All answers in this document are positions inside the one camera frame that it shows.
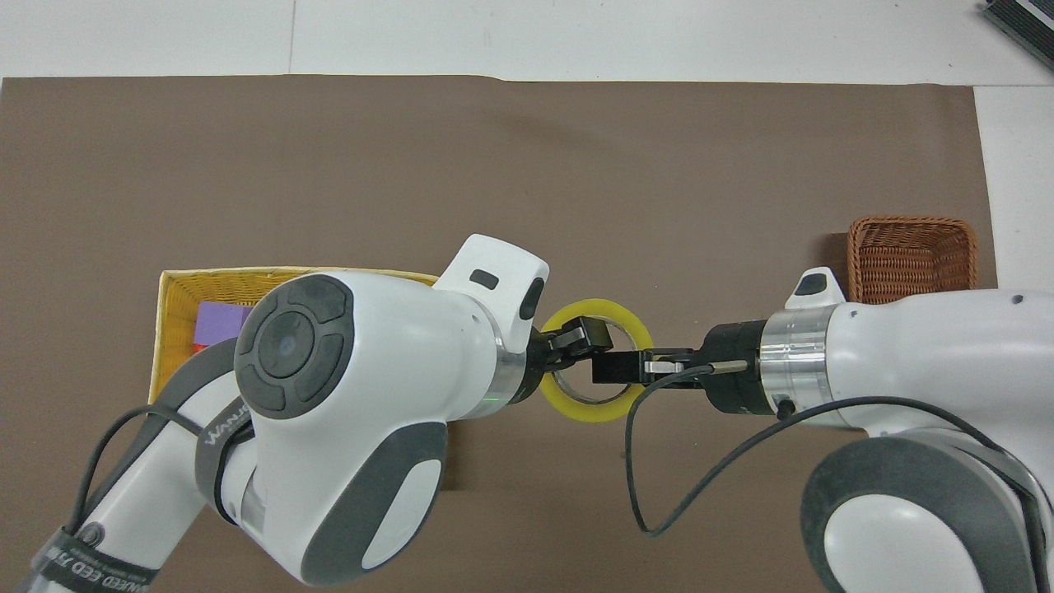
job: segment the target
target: brown paper mat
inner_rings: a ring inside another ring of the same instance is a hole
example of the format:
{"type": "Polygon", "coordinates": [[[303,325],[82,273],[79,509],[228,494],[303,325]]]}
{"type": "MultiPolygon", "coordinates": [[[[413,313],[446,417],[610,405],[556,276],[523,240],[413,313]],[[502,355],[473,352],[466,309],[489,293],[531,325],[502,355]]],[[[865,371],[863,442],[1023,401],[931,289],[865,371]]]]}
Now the brown paper mat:
{"type": "MultiPolygon", "coordinates": [[[[767,317],[865,214],[965,218],[981,285],[995,282],[969,87],[7,79],[0,162],[9,585],[64,520],[102,430],[145,398],[162,269],[438,273],[483,232],[551,264],[540,319],[605,296],[663,347],[767,317]]],[[[701,394],[648,408],[639,463],[652,520],[767,423],[722,416],[701,394]]],[[[411,548],[348,590],[819,591],[800,491],[858,438],[781,435],[649,540],[629,514],[621,422],[578,424],[536,395],[462,437],[465,490],[444,493],[411,548]]],[[[204,590],[304,589],[203,514],[155,591],[204,590]]]]}

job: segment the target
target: brown woven basket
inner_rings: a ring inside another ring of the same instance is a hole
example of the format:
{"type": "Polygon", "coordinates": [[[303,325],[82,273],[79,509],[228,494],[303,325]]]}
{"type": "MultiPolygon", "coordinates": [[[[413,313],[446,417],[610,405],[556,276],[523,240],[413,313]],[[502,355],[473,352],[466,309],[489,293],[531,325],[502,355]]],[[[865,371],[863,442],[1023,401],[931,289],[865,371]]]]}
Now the brown woven basket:
{"type": "Polygon", "coordinates": [[[977,286],[977,235],[958,218],[865,216],[850,226],[847,259],[857,303],[977,286]]]}

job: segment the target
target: white tabletop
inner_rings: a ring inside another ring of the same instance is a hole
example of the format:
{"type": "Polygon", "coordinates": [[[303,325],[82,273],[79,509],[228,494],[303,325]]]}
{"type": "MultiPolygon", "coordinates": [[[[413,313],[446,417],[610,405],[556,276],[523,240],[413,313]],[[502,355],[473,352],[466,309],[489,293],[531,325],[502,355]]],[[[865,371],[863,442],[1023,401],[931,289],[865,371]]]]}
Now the white tabletop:
{"type": "Polygon", "coordinates": [[[479,74],[978,88],[1000,285],[1054,290],[1054,72],[971,0],[5,0],[0,76],[479,74]]]}

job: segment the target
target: gray strap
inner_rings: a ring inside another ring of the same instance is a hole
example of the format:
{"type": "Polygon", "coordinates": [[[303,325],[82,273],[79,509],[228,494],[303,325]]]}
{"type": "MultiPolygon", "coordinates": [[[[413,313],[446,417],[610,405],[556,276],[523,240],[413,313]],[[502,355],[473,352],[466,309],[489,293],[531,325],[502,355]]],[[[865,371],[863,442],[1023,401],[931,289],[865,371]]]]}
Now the gray strap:
{"type": "Polygon", "coordinates": [[[223,510],[219,487],[231,448],[243,442],[250,431],[252,423],[249,406],[238,397],[201,430],[194,453],[194,477],[198,491],[220,517],[233,525],[237,523],[223,510]]]}
{"type": "Polygon", "coordinates": [[[33,558],[33,571],[74,593],[147,593],[157,576],[155,569],[103,554],[61,529],[33,558]]]}

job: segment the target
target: purple block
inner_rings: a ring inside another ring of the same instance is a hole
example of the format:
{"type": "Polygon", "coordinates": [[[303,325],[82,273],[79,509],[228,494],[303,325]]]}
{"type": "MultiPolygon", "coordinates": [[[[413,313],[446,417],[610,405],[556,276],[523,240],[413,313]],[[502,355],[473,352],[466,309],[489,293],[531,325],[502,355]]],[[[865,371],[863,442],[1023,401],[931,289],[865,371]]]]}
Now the purple block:
{"type": "Polygon", "coordinates": [[[194,328],[194,343],[199,347],[212,347],[223,340],[237,338],[246,318],[252,308],[228,305],[227,303],[210,303],[202,301],[198,305],[198,320],[194,328]]]}

